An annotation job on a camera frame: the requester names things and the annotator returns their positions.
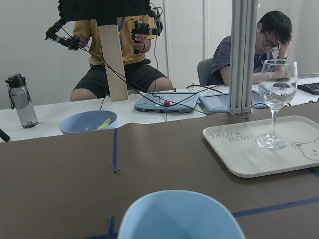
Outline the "clear wine glass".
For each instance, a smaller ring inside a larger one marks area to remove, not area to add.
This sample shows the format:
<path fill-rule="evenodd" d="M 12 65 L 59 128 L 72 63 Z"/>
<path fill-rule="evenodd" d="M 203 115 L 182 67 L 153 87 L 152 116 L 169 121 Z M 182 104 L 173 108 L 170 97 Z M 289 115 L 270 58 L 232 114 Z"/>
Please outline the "clear wine glass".
<path fill-rule="evenodd" d="M 287 142 L 276 135 L 276 119 L 278 111 L 289 104 L 297 91 L 297 62 L 289 59 L 266 60 L 260 75 L 259 94 L 271 110 L 272 121 L 269 133 L 256 137 L 261 147 L 282 149 Z"/>

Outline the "blue teach pendant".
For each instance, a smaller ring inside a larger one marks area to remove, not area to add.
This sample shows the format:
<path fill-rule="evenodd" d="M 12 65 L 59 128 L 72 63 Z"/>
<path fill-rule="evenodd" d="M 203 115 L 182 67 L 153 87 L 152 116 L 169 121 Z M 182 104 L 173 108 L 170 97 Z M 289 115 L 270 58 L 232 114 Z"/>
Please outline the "blue teach pendant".
<path fill-rule="evenodd" d="M 253 109 L 267 108 L 267 105 L 262 101 L 257 91 L 253 90 L 251 97 L 250 103 Z M 228 93 L 199 96 L 199 100 L 210 113 L 224 113 L 228 111 Z"/>
<path fill-rule="evenodd" d="M 191 113 L 195 110 L 198 99 L 199 93 L 191 92 L 147 93 L 134 104 L 134 108 L 139 112 Z"/>

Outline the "blue bowl with fork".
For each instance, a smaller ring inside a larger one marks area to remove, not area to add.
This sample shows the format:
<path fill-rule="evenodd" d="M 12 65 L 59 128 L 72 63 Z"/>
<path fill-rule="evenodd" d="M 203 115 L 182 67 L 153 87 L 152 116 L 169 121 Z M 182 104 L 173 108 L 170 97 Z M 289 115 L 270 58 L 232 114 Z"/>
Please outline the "blue bowl with fork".
<path fill-rule="evenodd" d="M 62 134 L 92 132 L 117 128 L 118 116 L 115 112 L 105 110 L 87 111 L 64 119 L 60 125 Z"/>

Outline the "black keyboard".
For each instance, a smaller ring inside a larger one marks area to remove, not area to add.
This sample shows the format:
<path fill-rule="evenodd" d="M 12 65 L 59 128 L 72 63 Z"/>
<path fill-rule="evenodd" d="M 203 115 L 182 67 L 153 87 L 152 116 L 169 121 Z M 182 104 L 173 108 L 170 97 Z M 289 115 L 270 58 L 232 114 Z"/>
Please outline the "black keyboard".
<path fill-rule="evenodd" d="M 297 88 L 301 91 L 304 91 L 312 95 L 319 94 L 319 83 L 301 84 L 301 85 L 298 85 Z"/>

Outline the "light blue plastic cup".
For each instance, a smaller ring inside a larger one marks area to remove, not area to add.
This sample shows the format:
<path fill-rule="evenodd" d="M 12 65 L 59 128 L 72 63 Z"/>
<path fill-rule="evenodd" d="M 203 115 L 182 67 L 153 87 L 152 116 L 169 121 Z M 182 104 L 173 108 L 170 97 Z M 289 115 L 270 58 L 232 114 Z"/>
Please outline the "light blue plastic cup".
<path fill-rule="evenodd" d="M 232 214 L 215 199 L 165 190 L 137 199 L 120 225 L 120 239 L 243 239 Z"/>

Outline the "person in yellow shirt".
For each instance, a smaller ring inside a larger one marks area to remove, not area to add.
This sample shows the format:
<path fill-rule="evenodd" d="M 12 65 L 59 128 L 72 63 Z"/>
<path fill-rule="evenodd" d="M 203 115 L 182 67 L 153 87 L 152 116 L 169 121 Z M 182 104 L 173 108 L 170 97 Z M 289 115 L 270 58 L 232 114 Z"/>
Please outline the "person in yellow shirt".
<path fill-rule="evenodd" d="M 72 90 L 70 100 L 81 101 L 104 98 L 112 91 L 108 86 L 108 70 L 112 60 L 120 58 L 123 61 L 123 69 L 126 79 L 132 86 L 136 86 L 143 92 L 160 92 L 173 89 L 171 80 L 162 72 L 152 67 L 146 58 L 155 35 L 132 35 L 135 22 L 141 20 L 150 28 L 155 28 L 155 20 L 145 16 L 126 16 L 117 18 L 118 43 L 115 52 L 108 52 L 102 46 L 99 27 L 96 20 L 80 20 L 74 23 L 73 35 L 80 39 L 81 47 L 89 46 L 88 72 Z"/>

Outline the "wooden plank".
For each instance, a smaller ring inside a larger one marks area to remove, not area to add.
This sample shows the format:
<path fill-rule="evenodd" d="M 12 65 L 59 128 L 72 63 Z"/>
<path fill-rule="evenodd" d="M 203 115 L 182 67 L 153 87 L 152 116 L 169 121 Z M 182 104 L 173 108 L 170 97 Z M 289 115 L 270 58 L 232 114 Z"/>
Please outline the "wooden plank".
<path fill-rule="evenodd" d="M 98 27 L 111 101 L 128 99 L 122 50 L 117 25 Z"/>

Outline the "grey water bottle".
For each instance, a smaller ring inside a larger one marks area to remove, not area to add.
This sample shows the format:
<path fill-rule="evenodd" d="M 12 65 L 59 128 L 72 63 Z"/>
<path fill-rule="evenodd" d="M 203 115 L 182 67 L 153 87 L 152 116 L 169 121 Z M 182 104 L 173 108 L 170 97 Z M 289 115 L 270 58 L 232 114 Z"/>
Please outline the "grey water bottle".
<path fill-rule="evenodd" d="M 5 80 L 11 108 L 16 109 L 21 126 L 31 128 L 38 124 L 38 119 L 26 85 L 26 79 L 21 74 L 14 74 Z"/>

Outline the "aluminium frame post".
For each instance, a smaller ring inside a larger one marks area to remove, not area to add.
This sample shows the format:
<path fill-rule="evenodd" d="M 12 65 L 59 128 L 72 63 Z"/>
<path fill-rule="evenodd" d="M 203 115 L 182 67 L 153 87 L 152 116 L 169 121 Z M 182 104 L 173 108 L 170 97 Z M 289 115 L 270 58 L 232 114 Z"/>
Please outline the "aluminium frame post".
<path fill-rule="evenodd" d="M 228 106 L 231 115 L 251 112 L 257 8 L 256 0 L 234 0 L 232 2 Z"/>

